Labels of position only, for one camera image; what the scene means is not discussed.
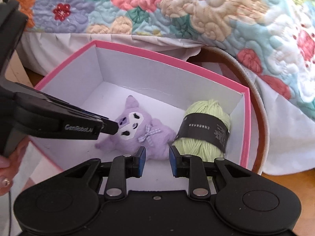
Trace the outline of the person's left hand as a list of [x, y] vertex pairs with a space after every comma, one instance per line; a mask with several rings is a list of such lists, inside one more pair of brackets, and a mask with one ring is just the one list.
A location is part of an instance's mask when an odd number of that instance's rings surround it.
[[19, 171], [28, 144], [29, 137], [25, 137], [8, 158], [1, 156], [0, 196], [7, 194], [12, 188], [13, 179]]

